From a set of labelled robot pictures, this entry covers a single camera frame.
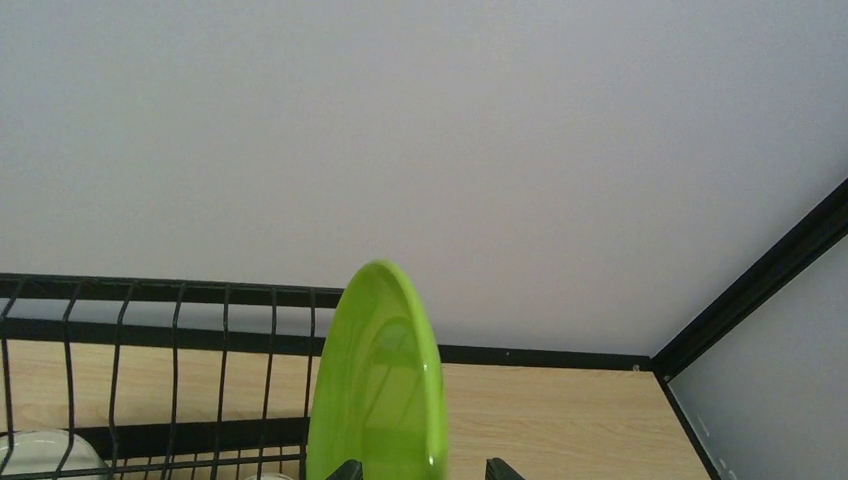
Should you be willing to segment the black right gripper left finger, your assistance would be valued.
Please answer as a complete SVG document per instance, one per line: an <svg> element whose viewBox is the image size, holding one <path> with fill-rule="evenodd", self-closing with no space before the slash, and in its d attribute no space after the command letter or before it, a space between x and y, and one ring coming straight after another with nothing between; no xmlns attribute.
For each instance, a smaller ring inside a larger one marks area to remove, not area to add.
<svg viewBox="0 0 848 480"><path fill-rule="evenodd" d="M355 459L349 459L336 468L327 480L363 480L363 465Z"/></svg>

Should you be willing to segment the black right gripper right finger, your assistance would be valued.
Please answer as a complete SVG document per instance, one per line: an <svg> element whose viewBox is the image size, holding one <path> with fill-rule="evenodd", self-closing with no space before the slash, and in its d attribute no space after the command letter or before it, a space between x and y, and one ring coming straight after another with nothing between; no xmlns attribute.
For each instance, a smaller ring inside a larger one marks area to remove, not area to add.
<svg viewBox="0 0 848 480"><path fill-rule="evenodd" d="M485 465L485 480L524 480L519 474L502 458L489 458Z"/></svg>

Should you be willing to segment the green plate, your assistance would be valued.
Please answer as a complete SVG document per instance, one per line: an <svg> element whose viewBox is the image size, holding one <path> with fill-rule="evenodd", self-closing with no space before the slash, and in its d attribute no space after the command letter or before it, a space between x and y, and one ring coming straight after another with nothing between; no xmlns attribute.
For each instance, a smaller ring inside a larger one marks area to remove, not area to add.
<svg viewBox="0 0 848 480"><path fill-rule="evenodd" d="M389 260L352 277L319 361L306 476L327 479L348 460L361 464L366 479L448 474L440 353L412 281Z"/></svg>

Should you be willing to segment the black wire dish rack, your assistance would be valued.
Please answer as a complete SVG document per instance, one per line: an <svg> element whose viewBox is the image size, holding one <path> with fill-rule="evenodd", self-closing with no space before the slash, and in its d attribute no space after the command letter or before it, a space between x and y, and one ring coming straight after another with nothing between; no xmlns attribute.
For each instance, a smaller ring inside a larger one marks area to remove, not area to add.
<svg viewBox="0 0 848 480"><path fill-rule="evenodd" d="M283 335L315 334L325 338L318 324L334 308L311 312L282 307L272 312L260 306L232 306L133 301L81 300L68 307L61 300L17 302L13 315L72 322L109 323L122 316L126 323L167 326L177 321L190 329L265 333L271 317ZM314 386L306 383L304 355L278 354L267 359L259 353L231 353L222 358L210 351L182 351L173 356L163 347L127 347L114 351L106 345L1 339L1 437L13 448L13 434L64 430L70 421L81 427L296 417L311 414ZM12 450L1 460L1 474ZM299 477L295 461L274 463L272 472ZM219 478L206 468L179 471L170 479L246 479L254 466L225 467Z"/></svg>

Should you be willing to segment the cream ceramic mug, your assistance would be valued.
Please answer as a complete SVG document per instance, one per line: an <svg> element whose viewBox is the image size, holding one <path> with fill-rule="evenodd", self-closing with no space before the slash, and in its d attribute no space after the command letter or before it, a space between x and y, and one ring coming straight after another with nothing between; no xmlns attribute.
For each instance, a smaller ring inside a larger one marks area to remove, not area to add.
<svg viewBox="0 0 848 480"><path fill-rule="evenodd" d="M94 447L79 435L71 437L64 430L41 430L16 432L13 448L7 436L1 437L1 460L11 449L11 456L1 477L20 474L44 473L44 479L52 479L69 444L71 450L61 471L103 469L104 473L68 476L68 479L107 479L108 467Z"/></svg>

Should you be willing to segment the yellow handled mug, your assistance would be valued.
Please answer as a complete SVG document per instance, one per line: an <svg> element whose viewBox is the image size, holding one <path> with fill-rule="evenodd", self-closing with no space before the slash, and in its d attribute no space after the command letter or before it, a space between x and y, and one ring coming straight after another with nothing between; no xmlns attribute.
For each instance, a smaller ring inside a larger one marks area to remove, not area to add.
<svg viewBox="0 0 848 480"><path fill-rule="evenodd" d="M246 478L245 480L294 480L292 477L280 472L263 472Z"/></svg>

